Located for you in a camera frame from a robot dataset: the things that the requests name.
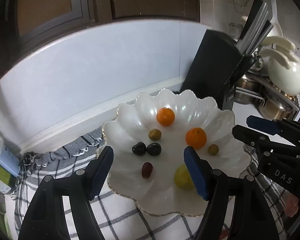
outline bowl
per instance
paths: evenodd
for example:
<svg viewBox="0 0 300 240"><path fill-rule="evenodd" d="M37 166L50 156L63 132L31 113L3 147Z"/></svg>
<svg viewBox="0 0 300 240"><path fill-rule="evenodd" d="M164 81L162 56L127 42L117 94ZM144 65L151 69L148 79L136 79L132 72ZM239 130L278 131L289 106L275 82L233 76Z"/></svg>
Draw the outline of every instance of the bowl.
<svg viewBox="0 0 300 240"><path fill-rule="evenodd" d="M175 113L175 121L168 127L161 126L156 114L162 107ZM149 215L180 213L186 216L201 216L208 202L195 189L184 190L174 184L176 169L184 163L183 151L187 147L185 135L193 127L201 127L207 134L207 143L197 150L200 158L212 168L220 169L228 176L239 177L250 164L250 156L243 150L243 143L234 139L232 127L234 113L221 111L212 97L198 99L190 90L174 94L168 89L156 96L141 93L133 104L120 104L117 117L103 125L106 145L114 150L114 162L108 176L109 187L121 196L131 198L138 208ZM132 146L142 141L153 141L148 132L157 128L162 132L158 143L162 147L159 156L132 153ZM219 146L217 155L209 155L211 144ZM141 176L145 162L153 165L149 179Z"/></svg>

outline knife block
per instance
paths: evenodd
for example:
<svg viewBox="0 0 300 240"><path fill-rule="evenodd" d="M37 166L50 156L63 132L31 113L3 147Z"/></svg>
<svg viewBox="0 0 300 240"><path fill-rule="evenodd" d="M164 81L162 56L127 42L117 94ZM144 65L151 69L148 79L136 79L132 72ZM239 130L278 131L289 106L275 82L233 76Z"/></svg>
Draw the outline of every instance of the knife block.
<svg viewBox="0 0 300 240"><path fill-rule="evenodd" d="M243 57L235 44L227 34L207 30L180 92L190 89L198 98L214 97L218 108L232 110L235 84L251 67L251 57Z"/></svg>

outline stainless steel pot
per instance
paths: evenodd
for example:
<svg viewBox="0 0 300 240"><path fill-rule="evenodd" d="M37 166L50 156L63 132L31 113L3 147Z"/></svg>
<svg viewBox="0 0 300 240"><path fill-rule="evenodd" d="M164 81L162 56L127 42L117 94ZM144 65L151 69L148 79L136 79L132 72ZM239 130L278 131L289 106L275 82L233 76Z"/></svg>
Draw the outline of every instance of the stainless steel pot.
<svg viewBox="0 0 300 240"><path fill-rule="evenodd" d="M243 105L253 103L255 97L247 95L247 92L252 91L258 93L260 87L260 83L246 77L246 75L243 75L242 78L240 78L237 82L237 90L234 96L234 101Z"/></svg>
<svg viewBox="0 0 300 240"><path fill-rule="evenodd" d="M293 112L291 106L287 105L285 102L280 100L276 95L266 90L266 103L262 105L259 104L259 112L263 118L273 120L282 118L288 118L289 115Z"/></svg>

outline checkered cloth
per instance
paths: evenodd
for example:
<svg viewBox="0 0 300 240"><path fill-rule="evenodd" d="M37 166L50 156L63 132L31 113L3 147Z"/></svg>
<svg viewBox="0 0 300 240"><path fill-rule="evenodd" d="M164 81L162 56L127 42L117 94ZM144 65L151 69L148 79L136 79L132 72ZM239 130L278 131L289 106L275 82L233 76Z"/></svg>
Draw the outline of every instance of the checkered cloth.
<svg viewBox="0 0 300 240"><path fill-rule="evenodd" d="M61 151L64 151L64 148L66 148L70 158L62 160L65 158L64 155L62 158L57 158L57 151L52 154L45 154L42 158L49 160L45 162L45 165L37 165L37 163L42 162L36 161L36 155L26 155L28 159L31 159L30 165L21 166L21 180L15 192L15 228L17 233L20 231L24 215L43 177L52 175L55 179L58 179L70 176L77 169L85 168L91 160L96 158L96 151L104 144L103 138L98 137L101 137L101 128L83 136L83 138L90 138L90 140L86 141L87 144L83 147L86 150L81 155L78 154L78 152L82 152L80 149L70 147L71 145L69 144L62 147L63 150ZM284 240L286 239L286 234L283 229L285 215L282 197L285 194L285 190L257 171L257 157L254 148L245 146L244 150L252 156L252 161L241 177L250 174L256 178L275 219L280 239ZM69 197L64 196L63 202L70 237L73 240L78 239L71 214ZM119 196L111 191L107 183L104 184L100 195L90 203L106 240L190 240L193 238L202 219L202 217L186 217L180 214L161 217L149 216L141 212L131 199ZM228 205L224 223L224 228L226 229L230 227L233 205L234 199Z"/></svg>

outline orange fruit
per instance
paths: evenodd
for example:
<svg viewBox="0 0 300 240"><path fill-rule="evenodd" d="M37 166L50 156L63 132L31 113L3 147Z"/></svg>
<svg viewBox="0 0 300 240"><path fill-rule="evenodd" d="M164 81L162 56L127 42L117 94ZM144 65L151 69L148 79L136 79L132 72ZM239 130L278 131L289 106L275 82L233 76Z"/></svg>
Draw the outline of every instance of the orange fruit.
<svg viewBox="0 0 300 240"><path fill-rule="evenodd" d="M172 125L175 119L174 112L170 108L161 108L157 113L157 121L162 126L169 126Z"/></svg>
<svg viewBox="0 0 300 240"><path fill-rule="evenodd" d="M195 150L202 148L207 142L206 132L200 128L191 128L186 134L186 143Z"/></svg>

